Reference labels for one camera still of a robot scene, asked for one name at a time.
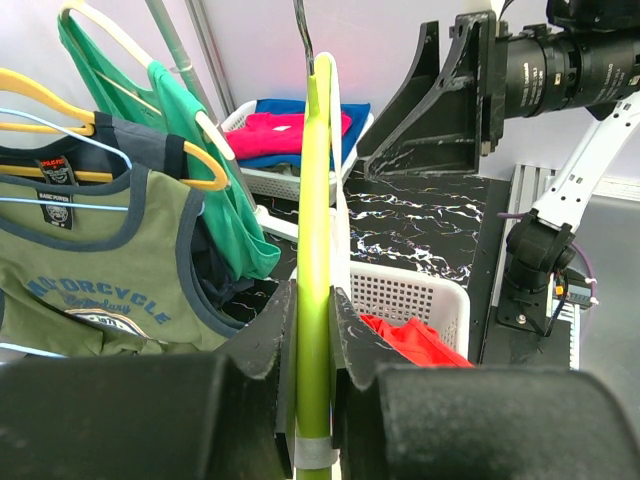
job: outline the white wall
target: white wall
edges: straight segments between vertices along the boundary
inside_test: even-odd
[[[174,66],[171,54],[143,0],[89,0],[88,3],[120,25],[147,53],[167,68]],[[191,56],[214,113],[221,116],[222,109],[184,1],[165,0],[164,3]],[[2,0],[1,4],[0,66],[31,77],[73,105],[95,109],[95,103],[71,57],[58,39],[56,17],[62,0]],[[116,66],[139,85],[149,87],[144,68],[108,34],[82,15],[72,15]],[[12,93],[0,92],[0,106],[23,110],[63,126],[73,124],[64,115]],[[5,119],[9,122],[27,122],[17,117],[3,116],[3,121]],[[5,146],[26,148],[49,143],[54,138],[53,135],[0,131],[0,143]]]
[[[306,0],[305,6],[314,50],[328,50],[336,57],[344,100],[371,102],[374,112],[380,112],[407,73],[420,24],[440,21],[443,60],[449,50],[448,27],[469,3],[472,0]],[[271,96],[303,98],[304,51],[293,0],[208,0],[207,6],[238,103]],[[546,0],[517,0],[505,16],[511,31],[546,22],[545,6]],[[510,120],[496,153],[483,159],[482,173],[506,179],[519,162],[557,168],[590,121],[585,110]],[[609,175],[640,179],[635,155],[639,137]]]

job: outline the black bracket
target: black bracket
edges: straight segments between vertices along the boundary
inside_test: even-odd
[[[476,173],[503,135],[507,26],[459,15],[439,72],[438,22],[425,23],[403,85],[358,143],[365,175]]]
[[[560,230],[544,225],[532,209],[509,232],[497,321],[502,325],[547,336],[549,279],[573,260],[571,226]]]

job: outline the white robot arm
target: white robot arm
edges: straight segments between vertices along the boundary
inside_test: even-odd
[[[598,182],[638,125],[640,92],[618,102],[602,122],[594,121],[550,188],[533,204],[538,220],[557,230],[569,224],[575,233]]]

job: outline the metal pole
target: metal pole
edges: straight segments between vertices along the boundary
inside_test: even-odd
[[[173,22],[171,22],[171,18],[164,6],[164,2],[158,2],[157,0],[146,0],[146,2],[156,25],[158,25],[162,38],[164,38],[164,41],[171,52],[173,61],[176,63],[176,68],[178,69],[178,73],[180,73],[187,90],[189,90],[200,101],[200,103],[205,106],[209,112],[209,118],[211,118],[213,123],[217,125],[218,122],[213,118],[215,115],[213,113],[213,108],[211,108],[211,103],[205,94],[204,88],[200,83],[200,79],[193,70],[191,59],[180,41],[178,32],[173,26]]]
[[[182,80],[184,81],[185,86],[187,87],[187,90],[189,90],[189,92],[191,92],[198,99],[198,101],[200,101],[200,103],[202,103],[205,106],[205,108],[207,109],[209,118],[215,124],[216,128],[220,131],[222,136],[224,136],[224,133],[222,132],[222,127],[220,126],[220,123],[218,122],[218,119],[215,116],[213,108],[211,108],[211,103],[209,102],[207,95],[205,94],[204,88],[202,87],[202,83],[200,83],[200,79],[198,78],[198,74],[196,73],[195,68],[191,63],[191,59],[187,55],[187,52],[184,49],[184,46],[182,45],[182,41],[180,40],[180,37],[178,36],[178,32],[176,31],[173,25],[173,22],[171,21],[169,12],[167,12],[166,7],[164,6],[164,2],[162,0],[146,0],[146,2],[147,2],[147,7],[149,7],[149,11],[151,12],[151,15],[153,16],[153,19],[158,25],[158,29],[160,30],[160,33],[162,34],[162,37],[164,38],[164,41],[167,44],[169,51],[171,52],[173,61],[176,63],[178,72],[180,73],[180,76],[182,77]],[[190,11],[189,14],[191,15],[191,19],[194,20],[194,25],[196,25],[196,20],[194,19],[192,12]],[[209,58],[208,53],[209,52],[205,50],[205,59],[207,59],[207,64],[210,63],[208,59]],[[218,83],[221,80],[213,71],[211,76],[214,78],[214,81],[216,82],[216,91],[218,92],[218,95],[220,95],[220,89],[218,88]],[[226,81],[226,78],[224,77],[224,73],[222,73],[222,81],[226,89],[229,91],[229,94],[231,94],[231,91],[229,90],[229,84]],[[225,115],[228,116],[230,112],[226,111],[227,107],[225,106],[225,100],[222,96],[220,96],[220,101],[222,103],[223,110],[225,110],[224,112]],[[251,194],[251,191],[249,190],[249,186],[247,185],[244,175],[240,170],[238,161],[234,157],[232,159],[228,159],[227,162],[228,162],[229,168],[231,169],[231,173],[233,174],[234,180],[240,185],[240,187],[244,191],[247,197],[247,200],[249,201],[249,204],[251,206],[251,209],[255,212],[257,210],[257,205],[253,198],[253,195]]]
[[[229,81],[222,65],[222,57],[216,44],[215,35],[213,33],[213,27],[209,20],[209,14],[204,6],[203,0],[185,0],[191,21],[198,35],[200,41],[200,47],[204,52],[204,58],[207,61],[207,67],[209,67],[209,73],[213,79],[213,83],[216,87],[216,92],[220,98],[222,109],[225,116],[231,115],[238,108],[233,93],[229,87]]]

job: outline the red clothing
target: red clothing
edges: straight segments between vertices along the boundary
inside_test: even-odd
[[[360,318],[389,345],[420,367],[473,367],[466,358],[442,343],[436,330],[417,318],[412,318],[402,327],[389,325],[373,315],[360,315]]]
[[[343,113],[342,135],[350,126],[351,118]],[[226,136],[236,158],[244,160],[265,155],[300,155],[303,130],[303,113],[254,113],[247,117],[244,127],[228,132]]]

